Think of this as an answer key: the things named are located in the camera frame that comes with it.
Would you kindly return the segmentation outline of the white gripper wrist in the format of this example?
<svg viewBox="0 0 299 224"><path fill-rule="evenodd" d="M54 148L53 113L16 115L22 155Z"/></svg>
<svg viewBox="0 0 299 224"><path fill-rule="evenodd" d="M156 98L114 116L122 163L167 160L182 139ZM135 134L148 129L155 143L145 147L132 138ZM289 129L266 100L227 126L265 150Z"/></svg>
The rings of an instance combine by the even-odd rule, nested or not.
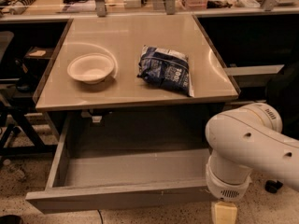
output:
<svg viewBox="0 0 299 224"><path fill-rule="evenodd" d="M251 182L252 170L236 164L213 151L206 164L206 184L211 194L224 202L211 205L213 224L235 224L237 207L234 203L243 198Z"/></svg>

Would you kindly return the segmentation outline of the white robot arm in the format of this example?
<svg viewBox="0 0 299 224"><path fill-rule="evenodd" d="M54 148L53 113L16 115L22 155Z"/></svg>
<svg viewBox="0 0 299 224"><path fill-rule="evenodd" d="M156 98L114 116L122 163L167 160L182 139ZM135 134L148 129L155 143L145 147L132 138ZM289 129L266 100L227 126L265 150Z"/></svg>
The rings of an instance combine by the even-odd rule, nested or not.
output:
<svg viewBox="0 0 299 224"><path fill-rule="evenodd" d="M246 193L254 170L299 190L299 141L281 131L279 113L264 103L227 110L207 122L212 151L206 184L218 199L212 204L213 224L235 224L235 202Z"/></svg>

